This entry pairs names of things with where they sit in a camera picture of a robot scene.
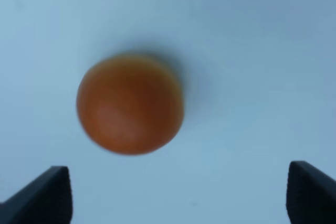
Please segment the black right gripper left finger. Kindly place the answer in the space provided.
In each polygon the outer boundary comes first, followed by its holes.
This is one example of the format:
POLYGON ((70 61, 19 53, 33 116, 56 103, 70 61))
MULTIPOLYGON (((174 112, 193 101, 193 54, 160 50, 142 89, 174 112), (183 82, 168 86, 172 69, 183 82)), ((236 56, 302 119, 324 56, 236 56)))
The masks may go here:
POLYGON ((1 203, 1 223, 71 223, 73 201, 69 169, 52 166, 1 203))

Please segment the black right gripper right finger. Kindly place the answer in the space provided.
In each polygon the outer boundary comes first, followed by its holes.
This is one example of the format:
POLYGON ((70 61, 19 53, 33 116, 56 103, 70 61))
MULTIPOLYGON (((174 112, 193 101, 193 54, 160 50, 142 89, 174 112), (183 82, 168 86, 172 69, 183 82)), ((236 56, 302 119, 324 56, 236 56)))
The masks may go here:
POLYGON ((286 209, 291 223, 335 224, 335 179, 306 161, 292 161, 286 209))

